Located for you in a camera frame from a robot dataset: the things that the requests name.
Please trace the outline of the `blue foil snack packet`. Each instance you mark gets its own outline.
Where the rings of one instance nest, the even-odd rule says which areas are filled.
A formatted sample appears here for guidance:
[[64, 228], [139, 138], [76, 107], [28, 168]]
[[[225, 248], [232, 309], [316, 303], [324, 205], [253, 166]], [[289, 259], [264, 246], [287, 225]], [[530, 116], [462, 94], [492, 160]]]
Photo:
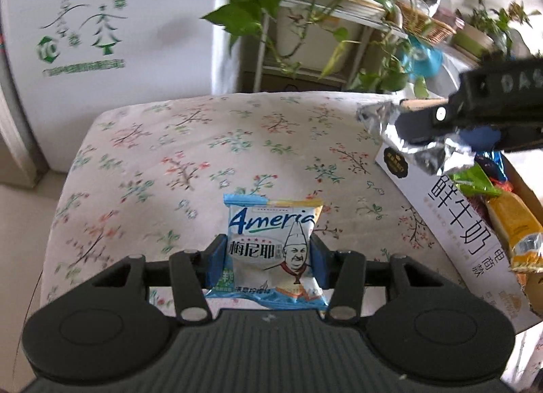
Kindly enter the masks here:
[[500, 152], [477, 152], [475, 161], [491, 180], [497, 182], [508, 180]]

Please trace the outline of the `silver foil snack packet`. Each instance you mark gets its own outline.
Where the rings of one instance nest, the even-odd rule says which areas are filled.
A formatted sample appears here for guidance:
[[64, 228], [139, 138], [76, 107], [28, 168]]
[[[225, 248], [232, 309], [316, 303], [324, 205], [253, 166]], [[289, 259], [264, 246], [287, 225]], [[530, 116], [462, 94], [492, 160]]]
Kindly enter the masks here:
[[429, 175], [456, 174], [475, 164], [475, 152], [453, 123], [446, 103], [412, 109], [391, 101], [357, 110], [370, 135]]

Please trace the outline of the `green snack packet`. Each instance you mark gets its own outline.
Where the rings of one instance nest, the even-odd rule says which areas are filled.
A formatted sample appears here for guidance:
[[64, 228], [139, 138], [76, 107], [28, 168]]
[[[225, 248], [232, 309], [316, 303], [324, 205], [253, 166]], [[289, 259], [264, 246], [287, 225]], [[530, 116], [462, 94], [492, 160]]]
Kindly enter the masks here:
[[490, 181], [490, 178], [477, 163], [468, 170], [450, 174], [449, 178], [466, 197], [496, 197], [503, 193], [503, 190]]

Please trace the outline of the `light blue Ameria packet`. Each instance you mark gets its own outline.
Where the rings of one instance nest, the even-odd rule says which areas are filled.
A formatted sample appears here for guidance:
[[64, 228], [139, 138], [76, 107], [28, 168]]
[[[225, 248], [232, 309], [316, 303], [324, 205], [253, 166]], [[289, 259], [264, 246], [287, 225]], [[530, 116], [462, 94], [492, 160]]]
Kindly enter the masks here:
[[322, 202], [225, 195], [224, 203], [225, 268], [206, 296], [246, 299], [272, 310], [324, 309], [310, 251]]

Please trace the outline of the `orange bread packet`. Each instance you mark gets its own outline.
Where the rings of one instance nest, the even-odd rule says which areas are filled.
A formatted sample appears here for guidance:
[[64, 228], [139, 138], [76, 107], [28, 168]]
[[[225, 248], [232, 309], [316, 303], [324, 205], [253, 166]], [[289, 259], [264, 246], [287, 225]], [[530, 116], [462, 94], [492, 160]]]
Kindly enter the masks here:
[[542, 273], [542, 225], [524, 201], [512, 192], [486, 202], [494, 231], [503, 244], [513, 272]]

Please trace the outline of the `red noodle snack packet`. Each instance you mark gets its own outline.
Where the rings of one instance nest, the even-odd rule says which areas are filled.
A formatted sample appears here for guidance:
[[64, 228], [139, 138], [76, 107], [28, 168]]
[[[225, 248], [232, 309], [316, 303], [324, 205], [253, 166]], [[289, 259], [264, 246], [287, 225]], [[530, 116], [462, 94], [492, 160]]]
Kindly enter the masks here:
[[496, 188], [501, 189], [503, 192], [513, 192], [513, 185], [508, 180], [501, 181], [491, 177], [490, 181]]

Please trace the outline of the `green striped plant pot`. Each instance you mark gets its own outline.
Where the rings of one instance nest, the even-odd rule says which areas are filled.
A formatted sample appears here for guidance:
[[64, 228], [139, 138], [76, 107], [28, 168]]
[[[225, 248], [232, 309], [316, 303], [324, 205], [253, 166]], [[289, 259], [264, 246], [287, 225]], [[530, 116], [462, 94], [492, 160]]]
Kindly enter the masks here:
[[475, 59], [480, 59], [484, 54], [494, 51], [494, 41], [469, 24], [465, 24], [455, 33], [452, 45]]

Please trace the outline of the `blue round fan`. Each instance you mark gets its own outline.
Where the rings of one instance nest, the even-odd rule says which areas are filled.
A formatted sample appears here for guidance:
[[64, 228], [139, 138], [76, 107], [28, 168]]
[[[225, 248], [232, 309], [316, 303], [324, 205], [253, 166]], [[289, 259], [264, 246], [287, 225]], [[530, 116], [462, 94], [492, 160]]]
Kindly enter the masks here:
[[428, 46], [414, 36], [409, 36], [409, 51], [403, 56], [409, 79], [415, 82], [423, 77], [425, 80], [436, 77], [443, 64], [444, 54], [439, 48]]

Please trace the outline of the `cardboard milk box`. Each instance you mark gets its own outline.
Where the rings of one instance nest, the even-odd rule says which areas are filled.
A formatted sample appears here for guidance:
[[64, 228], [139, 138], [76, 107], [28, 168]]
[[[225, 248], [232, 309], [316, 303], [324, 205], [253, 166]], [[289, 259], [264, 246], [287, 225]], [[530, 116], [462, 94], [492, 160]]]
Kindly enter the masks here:
[[518, 332], [542, 321], [508, 269], [498, 237], [449, 177], [430, 176], [388, 143], [375, 162], [420, 215], [471, 293], [507, 315]]

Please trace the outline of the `wicker basket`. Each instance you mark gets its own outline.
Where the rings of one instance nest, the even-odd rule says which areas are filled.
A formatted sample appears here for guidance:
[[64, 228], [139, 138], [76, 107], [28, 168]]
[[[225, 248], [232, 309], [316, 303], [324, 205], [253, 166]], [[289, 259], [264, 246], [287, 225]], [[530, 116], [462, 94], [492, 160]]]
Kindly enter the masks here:
[[429, 17], [412, 4], [398, 2], [397, 6], [402, 14], [403, 29], [427, 44], [441, 44], [456, 33], [452, 26]]

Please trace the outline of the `white metal plant rack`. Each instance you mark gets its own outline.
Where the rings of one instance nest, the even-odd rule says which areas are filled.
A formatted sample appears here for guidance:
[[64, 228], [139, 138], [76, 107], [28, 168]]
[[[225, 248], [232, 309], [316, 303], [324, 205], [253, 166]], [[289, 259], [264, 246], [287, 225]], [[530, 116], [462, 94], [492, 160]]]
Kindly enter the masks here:
[[375, 32], [394, 40], [407, 38], [398, 8], [388, 21], [378, 4], [343, 0], [322, 22], [309, 25], [305, 40], [299, 42], [295, 20], [309, 7], [305, 0], [282, 0], [278, 17], [262, 17], [254, 93], [262, 90], [264, 75], [344, 90], [354, 81]]

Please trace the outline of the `silver refrigerator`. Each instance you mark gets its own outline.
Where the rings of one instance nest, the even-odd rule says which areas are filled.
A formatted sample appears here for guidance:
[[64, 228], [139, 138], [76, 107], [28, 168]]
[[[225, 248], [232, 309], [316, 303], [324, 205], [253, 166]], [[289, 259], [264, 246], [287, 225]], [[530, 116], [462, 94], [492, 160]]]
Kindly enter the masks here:
[[1, 39], [1, 184], [33, 188], [49, 171], [27, 123]]

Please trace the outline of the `white chest freezer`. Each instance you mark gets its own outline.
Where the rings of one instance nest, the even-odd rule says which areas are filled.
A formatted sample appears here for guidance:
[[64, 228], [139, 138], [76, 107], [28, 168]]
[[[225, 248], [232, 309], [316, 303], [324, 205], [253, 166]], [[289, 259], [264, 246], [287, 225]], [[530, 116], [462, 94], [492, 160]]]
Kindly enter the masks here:
[[227, 0], [1, 0], [12, 79], [48, 165], [126, 105], [231, 93], [239, 54], [205, 16]]

